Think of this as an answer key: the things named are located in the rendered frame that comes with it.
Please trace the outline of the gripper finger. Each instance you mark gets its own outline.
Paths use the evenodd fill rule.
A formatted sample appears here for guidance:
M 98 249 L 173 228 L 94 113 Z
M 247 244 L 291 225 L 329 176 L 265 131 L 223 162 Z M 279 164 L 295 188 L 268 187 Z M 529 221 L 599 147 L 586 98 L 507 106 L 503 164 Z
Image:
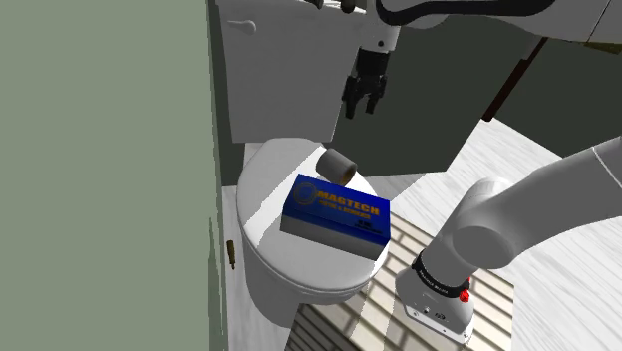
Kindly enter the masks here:
M 367 114 L 370 114 L 370 115 L 374 114 L 378 102 L 384 97 L 386 85 L 387 85 L 387 77 L 381 76 L 374 83 L 374 85 L 370 88 L 370 92 L 368 93 L 366 110 L 365 110 Z
M 359 89 L 359 78 L 348 76 L 342 94 L 342 103 L 345 106 L 345 117 L 352 120 L 355 117 L 356 108 L 363 95 Z

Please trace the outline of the blue rectangular box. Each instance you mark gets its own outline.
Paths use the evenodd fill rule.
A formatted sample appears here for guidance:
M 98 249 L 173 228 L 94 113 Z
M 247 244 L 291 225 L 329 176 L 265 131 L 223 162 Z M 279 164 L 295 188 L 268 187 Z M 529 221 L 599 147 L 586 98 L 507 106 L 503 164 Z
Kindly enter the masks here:
M 282 207 L 280 230 L 375 260 L 391 238 L 390 202 L 298 175 Z

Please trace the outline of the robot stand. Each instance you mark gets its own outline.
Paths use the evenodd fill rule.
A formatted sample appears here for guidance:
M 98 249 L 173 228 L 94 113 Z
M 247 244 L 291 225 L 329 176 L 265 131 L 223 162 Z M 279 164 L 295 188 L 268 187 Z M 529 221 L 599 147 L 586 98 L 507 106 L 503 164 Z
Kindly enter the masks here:
M 284 351 L 510 351 L 513 285 L 479 270 L 470 280 L 474 332 L 462 345 L 410 319 L 395 295 L 398 273 L 433 237 L 393 215 L 389 255 L 357 295 L 335 305 L 302 305 Z

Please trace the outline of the white toilet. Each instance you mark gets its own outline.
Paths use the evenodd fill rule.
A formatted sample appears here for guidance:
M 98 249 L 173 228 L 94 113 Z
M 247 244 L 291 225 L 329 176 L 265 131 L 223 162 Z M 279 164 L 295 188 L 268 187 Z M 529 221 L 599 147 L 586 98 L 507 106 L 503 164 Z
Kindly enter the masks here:
M 246 280 L 262 314 L 288 326 L 299 304 L 345 301 L 382 266 L 280 228 L 295 179 L 316 175 L 333 138 L 365 16 L 343 13 L 334 0 L 215 2 L 231 137 L 257 144 L 235 198 Z

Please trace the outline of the green door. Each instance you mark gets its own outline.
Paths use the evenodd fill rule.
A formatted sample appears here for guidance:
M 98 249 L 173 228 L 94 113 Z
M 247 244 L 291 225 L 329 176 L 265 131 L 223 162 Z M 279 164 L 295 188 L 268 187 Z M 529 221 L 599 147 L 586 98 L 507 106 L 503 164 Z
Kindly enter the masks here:
M 206 0 L 0 0 L 0 351 L 228 351 Z

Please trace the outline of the grey cardboard roll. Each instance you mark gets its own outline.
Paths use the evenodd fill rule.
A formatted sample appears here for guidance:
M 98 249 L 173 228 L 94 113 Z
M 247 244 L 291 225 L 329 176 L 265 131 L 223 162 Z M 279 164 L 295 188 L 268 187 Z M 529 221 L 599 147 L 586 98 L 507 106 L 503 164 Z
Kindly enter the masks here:
M 347 185 L 358 170 L 358 165 L 335 149 L 327 149 L 316 163 L 316 172 L 325 180 Z

